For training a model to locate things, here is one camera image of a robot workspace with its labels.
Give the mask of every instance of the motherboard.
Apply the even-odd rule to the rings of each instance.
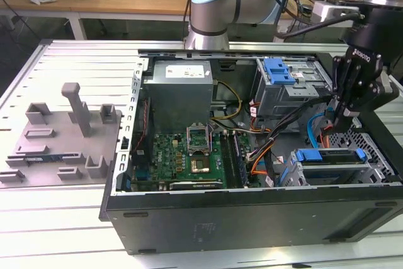
[[[247,183],[249,138],[242,133],[154,134],[149,173],[139,170],[132,183],[158,190],[242,188]]]

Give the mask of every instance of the slotted metal table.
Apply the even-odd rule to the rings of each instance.
[[[343,54],[345,45],[232,43],[231,49]],[[89,109],[122,111],[137,49],[182,49],[179,42],[53,41],[40,45],[0,98],[0,163],[14,147],[32,102],[70,110],[64,82],[78,82]],[[403,144],[403,96],[377,111]],[[98,220],[104,185],[0,190],[0,268],[402,268],[403,216],[358,243],[129,256],[109,222]]]

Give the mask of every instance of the blue plastic latch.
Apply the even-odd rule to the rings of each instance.
[[[295,79],[288,71],[288,66],[280,58],[265,58],[263,62],[272,84],[293,85],[295,83]]]
[[[299,162],[302,162],[303,160],[305,160],[305,158],[304,158],[304,153],[303,153],[302,151],[297,151],[297,152],[295,153],[295,155],[297,156],[297,160],[298,160]]]
[[[361,161],[365,162],[368,159],[368,157],[366,156],[366,153],[365,153],[365,151],[363,149],[357,148],[355,150],[355,152],[357,153],[357,155],[358,155],[358,157],[360,158]]]
[[[323,160],[321,153],[317,149],[299,149],[295,155],[300,162]]]

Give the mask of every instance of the wooden desk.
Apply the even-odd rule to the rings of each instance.
[[[29,0],[7,0],[9,5],[21,16],[59,17],[70,20],[74,36],[86,39],[81,19],[121,19],[121,20],[163,20],[181,21],[186,0],[57,0],[40,6]],[[297,14],[293,1],[288,7]],[[0,1],[0,15],[12,16],[13,13]],[[290,22],[291,17],[283,14],[283,20]]]

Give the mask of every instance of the label sticker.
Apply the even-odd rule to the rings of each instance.
[[[167,66],[166,78],[204,78],[203,66]]]
[[[43,161],[41,157],[28,157],[26,158],[27,161]]]
[[[297,78],[303,78],[304,74],[302,74],[301,72],[292,72],[291,76],[297,77]]]
[[[251,107],[251,117],[257,117],[257,114],[256,114],[256,112],[257,112],[257,110],[256,110],[256,107]]]
[[[269,187],[273,187],[273,186],[275,185],[275,182],[273,182],[273,180],[272,180],[269,176],[267,176],[267,177],[266,177],[266,184],[267,184]]]
[[[284,164],[283,156],[277,157],[277,160],[273,161],[273,164]]]

